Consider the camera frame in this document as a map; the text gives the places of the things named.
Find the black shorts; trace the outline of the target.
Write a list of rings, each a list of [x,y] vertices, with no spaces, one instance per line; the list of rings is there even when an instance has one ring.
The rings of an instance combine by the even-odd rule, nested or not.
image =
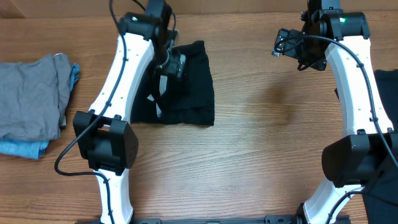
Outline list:
[[[183,80],[146,72],[134,99],[131,122],[214,125],[215,93],[205,42],[197,40],[174,51],[187,58]]]

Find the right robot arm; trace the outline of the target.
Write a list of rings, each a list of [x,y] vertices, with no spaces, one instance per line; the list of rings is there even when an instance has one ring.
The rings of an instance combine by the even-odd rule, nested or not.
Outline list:
[[[281,29],[272,54],[298,61],[298,69],[332,69],[343,115],[343,137],[324,148],[324,178],[295,215],[268,215],[266,223],[349,223],[341,210],[354,195],[370,195],[397,166],[397,133],[376,84],[370,30],[362,12],[339,1],[308,0],[302,30]]]

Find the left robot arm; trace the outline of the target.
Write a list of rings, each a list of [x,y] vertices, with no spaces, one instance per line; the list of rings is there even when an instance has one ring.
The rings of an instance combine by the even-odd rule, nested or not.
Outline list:
[[[150,98],[156,101],[156,113],[167,81],[182,84],[186,79],[186,57],[173,48],[178,30],[169,21],[174,17],[165,1],[149,1],[142,14],[128,12],[116,21],[118,44],[105,83],[89,110],[77,111],[73,118],[73,143],[99,185],[102,214],[97,223],[134,221],[129,170],[139,141],[131,113],[144,77],[153,79]]]

